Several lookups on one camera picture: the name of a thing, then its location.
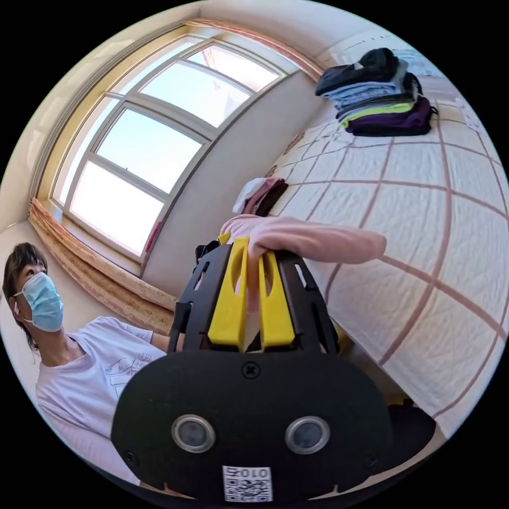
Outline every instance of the bed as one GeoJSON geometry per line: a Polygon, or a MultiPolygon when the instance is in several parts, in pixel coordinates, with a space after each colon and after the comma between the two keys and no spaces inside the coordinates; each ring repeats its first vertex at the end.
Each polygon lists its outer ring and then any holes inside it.
{"type": "Polygon", "coordinates": [[[269,174],[273,216],[384,234],[359,266],[309,261],[329,313],[450,437],[471,412],[509,329],[509,186],[486,134],[432,99],[425,136],[353,137],[333,116],[294,138],[269,174]]]}

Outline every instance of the pink towel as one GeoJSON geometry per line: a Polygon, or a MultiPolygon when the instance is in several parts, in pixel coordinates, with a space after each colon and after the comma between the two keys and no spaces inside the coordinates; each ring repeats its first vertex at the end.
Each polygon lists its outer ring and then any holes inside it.
{"type": "Polygon", "coordinates": [[[255,211],[256,204],[274,187],[284,182],[279,177],[269,177],[265,179],[264,184],[256,191],[256,193],[246,203],[242,214],[252,214],[255,211]]]}
{"type": "Polygon", "coordinates": [[[336,264],[363,264],[381,257],[387,239],[349,226],[311,223],[293,217],[259,217],[242,214],[227,221],[221,235],[230,233],[229,243],[249,237],[248,312],[258,309],[258,259],[269,250],[287,250],[302,258],[336,264]]]}

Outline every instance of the camera lens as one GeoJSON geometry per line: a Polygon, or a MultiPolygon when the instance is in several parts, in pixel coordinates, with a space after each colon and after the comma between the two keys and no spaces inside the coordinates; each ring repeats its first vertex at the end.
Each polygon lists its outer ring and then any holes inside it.
{"type": "Polygon", "coordinates": [[[320,451],[329,441],[330,429],[320,417],[301,417],[286,429],[285,441],[296,454],[313,454],[320,451]]]}
{"type": "Polygon", "coordinates": [[[172,425],[175,443],[187,452],[208,451],[216,440],[211,424],[197,415],[182,415],[172,425]]]}

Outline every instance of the yellow bracket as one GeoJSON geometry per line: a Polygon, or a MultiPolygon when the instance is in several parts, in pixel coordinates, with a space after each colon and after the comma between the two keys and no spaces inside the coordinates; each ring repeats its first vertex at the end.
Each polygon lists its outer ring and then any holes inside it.
{"type": "Polygon", "coordinates": [[[230,232],[223,233],[222,235],[220,235],[217,238],[217,240],[219,241],[219,244],[223,245],[223,244],[226,244],[228,242],[228,240],[230,240],[231,236],[232,236],[232,234],[230,232]]]}
{"type": "Polygon", "coordinates": [[[268,251],[258,262],[260,284],[261,349],[290,346],[295,339],[276,256],[268,251]]]}
{"type": "MultiPolygon", "coordinates": [[[[219,237],[221,244],[226,240],[219,237]]],[[[214,316],[208,331],[208,338],[214,345],[233,346],[243,351],[245,337],[245,314],[247,292],[249,238],[235,239],[230,258],[226,266],[223,284],[217,298],[214,316]],[[240,280],[240,291],[235,293],[237,281],[240,280]]]]}

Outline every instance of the curtain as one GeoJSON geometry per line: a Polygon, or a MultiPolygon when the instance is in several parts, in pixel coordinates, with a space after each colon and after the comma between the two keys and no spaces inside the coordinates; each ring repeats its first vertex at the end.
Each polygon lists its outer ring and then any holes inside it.
{"type": "Polygon", "coordinates": [[[123,270],[71,235],[33,198],[29,222],[48,251],[84,290],[117,315],[168,334],[176,298],[123,270]]]}
{"type": "Polygon", "coordinates": [[[257,32],[256,30],[243,27],[230,21],[205,20],[201,18],[186,21],[186,25],[190,27],[214,28],[224,32],[234,33],[238,36],[243,36],[256,41],[286,57],[315,82],[317,82],[320,76],[323,74],[324,69],[322,69],[322,67],[314,62],[311,58],[285,44],[284,42],[278,41],[277,39],[257,32]]]}

